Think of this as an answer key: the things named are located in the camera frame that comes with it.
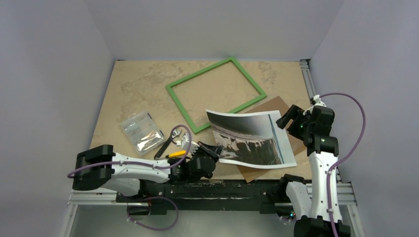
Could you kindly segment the yellow handled screwdriver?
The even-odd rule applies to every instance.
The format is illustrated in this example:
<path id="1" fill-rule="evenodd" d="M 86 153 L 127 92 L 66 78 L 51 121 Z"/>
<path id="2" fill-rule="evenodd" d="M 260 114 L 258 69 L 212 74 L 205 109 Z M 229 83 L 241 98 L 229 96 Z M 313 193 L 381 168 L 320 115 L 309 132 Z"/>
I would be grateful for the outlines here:
<path id="1" fill-rule="evenodd" d="M 175 153 L 171 153 L 162 157 L 154 158 L 154 160 L 161 160 L 161 159 L 170 159 L 170 158 L 181 158 L 182 156 L 186 155 L 187 152 L 185 150 L 181 150 Z"/>

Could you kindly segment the landscape photo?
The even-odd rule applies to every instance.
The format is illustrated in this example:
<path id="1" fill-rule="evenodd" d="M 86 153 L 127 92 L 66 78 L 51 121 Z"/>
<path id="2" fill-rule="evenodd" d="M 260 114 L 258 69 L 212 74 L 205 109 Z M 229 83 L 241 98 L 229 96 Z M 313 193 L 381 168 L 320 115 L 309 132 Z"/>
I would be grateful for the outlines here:
<path id="1" fill-rule="evenodd" d="M 215 142 L 222 147 L 221 163 L 256 169 L 295 167 L 293 150 L 287 133 L 276 121 L 278 110 L 229 114 L 207 110 Z"/>

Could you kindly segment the green picture frame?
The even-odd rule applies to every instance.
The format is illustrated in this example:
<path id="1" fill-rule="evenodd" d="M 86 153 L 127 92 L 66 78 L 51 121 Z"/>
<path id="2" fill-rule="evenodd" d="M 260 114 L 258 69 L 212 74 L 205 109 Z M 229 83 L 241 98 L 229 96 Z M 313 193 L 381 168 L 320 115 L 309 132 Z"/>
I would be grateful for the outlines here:
<path id="1" fill-rule="evenodd" d="M 267 97 L 234 57 L 171 82 L 166 89 L 195 134 L 210 126 L 206 110 L 235 114 Z"/>

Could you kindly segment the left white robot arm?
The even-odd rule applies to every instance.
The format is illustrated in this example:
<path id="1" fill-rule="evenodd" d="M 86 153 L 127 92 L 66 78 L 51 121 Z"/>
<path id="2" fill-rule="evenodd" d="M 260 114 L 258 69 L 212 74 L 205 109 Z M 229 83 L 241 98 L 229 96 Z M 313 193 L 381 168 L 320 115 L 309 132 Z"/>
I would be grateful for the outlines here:
<path id="1" fill-rule="evenodd" d="M 77 155 L 75 170 L 67 177 L 77 191 L 106 188 L 141 202 L 147 197 L 142 181 L 164 183 L 194 183 L 210 179 L 223 148 L 202 142 L 192 145 L 191 157 L 147 160 L 132 158 L 101 145 Z"/>

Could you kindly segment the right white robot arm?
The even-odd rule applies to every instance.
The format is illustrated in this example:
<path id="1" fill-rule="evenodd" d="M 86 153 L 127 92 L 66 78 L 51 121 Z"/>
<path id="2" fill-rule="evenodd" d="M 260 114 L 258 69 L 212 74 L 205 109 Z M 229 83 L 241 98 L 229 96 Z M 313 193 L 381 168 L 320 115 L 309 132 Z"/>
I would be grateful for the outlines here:
<path id="1" fill-rule="evenodd" d="M 339 148 L 337 138 L 330 135 L 335 113 L 315 105 L 305 111 L 292 105 L 276 121 L 292 137 L 303 142 L 312 173 L 312 194 L 301 182 L 290 181 L 277 188 L 284 201 L 291 201 L 296 221 L 295 237 L 349 237 L 351 227 L 343 223 L 337 198 L 336 164 Z"/>

